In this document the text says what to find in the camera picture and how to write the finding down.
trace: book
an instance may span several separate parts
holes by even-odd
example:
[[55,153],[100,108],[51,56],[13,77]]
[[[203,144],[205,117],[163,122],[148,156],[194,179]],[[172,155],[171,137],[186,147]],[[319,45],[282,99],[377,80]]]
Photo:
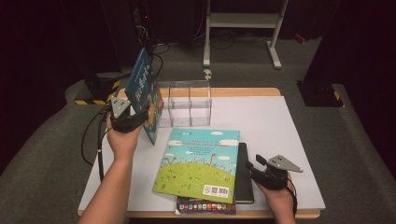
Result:
[[153,191],[232,203],[239,131],[174,128]]
[[225,214],[235,215],[236,204],[217,203],[203,199],[194,199],[177,196],[176,214]]
[[235,201],[236,203],[254,203],[251,174],[247,168],[248,146],[246,143],[239,143],[238,161],[236,163],[235,175]]
[[125,87],[125,94],[131,101],[134,112],[138,113],[148,107],[148,120],[144,123],[143,128],[154,145],[163,113],[163,97],[146,49],[142,49],[137,57]]

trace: clear plastic organizer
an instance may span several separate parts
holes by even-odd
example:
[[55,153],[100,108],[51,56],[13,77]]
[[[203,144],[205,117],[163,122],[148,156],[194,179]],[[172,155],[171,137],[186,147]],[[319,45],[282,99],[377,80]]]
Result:
[[210,125],[212,96],[209,82],[158,82],[163,96],[160,127],[191,127]]

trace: white metal stand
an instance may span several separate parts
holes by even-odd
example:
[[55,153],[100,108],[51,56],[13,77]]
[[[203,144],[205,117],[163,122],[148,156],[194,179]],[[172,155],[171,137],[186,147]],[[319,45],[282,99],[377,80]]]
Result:
[[206,32],[204,49],[204,67],[210,65],[210,27],[238,27],[238,28],[272,28],[274,29],[271,41],[267,41],[267,46],[274,62],[274,67],[282,67],[277,57],[275,44],[285,16],[286,7],[289,0],[283,0],[279,13],[275,14],[254,14],[254,13],[211,13],[210,0],[207,0],[206,8]]

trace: green and blue book cover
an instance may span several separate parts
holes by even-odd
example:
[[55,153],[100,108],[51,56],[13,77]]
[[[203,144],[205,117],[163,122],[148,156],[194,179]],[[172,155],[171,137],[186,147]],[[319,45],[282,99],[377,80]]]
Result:
[[125,87],[125,94],[131,101],[134,112],[138,113],[148,106],[148,120],[144,123],[143,128],[154,145],[163,113],[163,98],[146,49],[142,49],[137,57]]
[[153,191],[233,203],[240,132],[174,128]]

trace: barcode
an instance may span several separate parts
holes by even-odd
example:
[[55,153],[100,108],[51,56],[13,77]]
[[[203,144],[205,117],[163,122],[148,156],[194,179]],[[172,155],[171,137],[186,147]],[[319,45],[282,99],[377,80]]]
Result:
[[220,186],[204,185],[204,195],[210,195],[221,198],[228,198],[229,188]]

